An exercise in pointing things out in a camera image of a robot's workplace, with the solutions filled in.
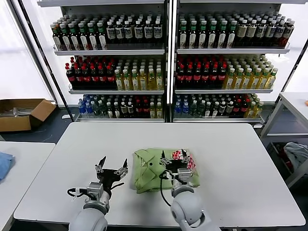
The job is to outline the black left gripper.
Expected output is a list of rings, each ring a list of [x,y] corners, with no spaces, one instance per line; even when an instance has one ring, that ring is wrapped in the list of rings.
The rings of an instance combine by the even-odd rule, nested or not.
[[[116,169],[103,169],[104,163],[106,160],[106,156],[99,161],[97,165],[95,165],[96,175],[99,180],[99,183],[103,185],[103,190],[107,193],[111,193],[111,190],[123,185],[123,183],[119,183],[115,186],[113,184],[115,182],[120,181],[128,174],[128,160],[124,161],[124,164],[118,170]]]

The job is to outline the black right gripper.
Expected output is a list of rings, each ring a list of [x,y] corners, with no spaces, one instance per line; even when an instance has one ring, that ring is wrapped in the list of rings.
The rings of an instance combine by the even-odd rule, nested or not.
[[[167,167],[167,171],[172,174],[177,174],[179,172],[189,172],[188,162],[189,156],[187,155],[187,151],[182,149],[182,156],[183,159],[176,159],[176,160],[168,160],[165,156],[164,150],[162,151],[160,163]]]

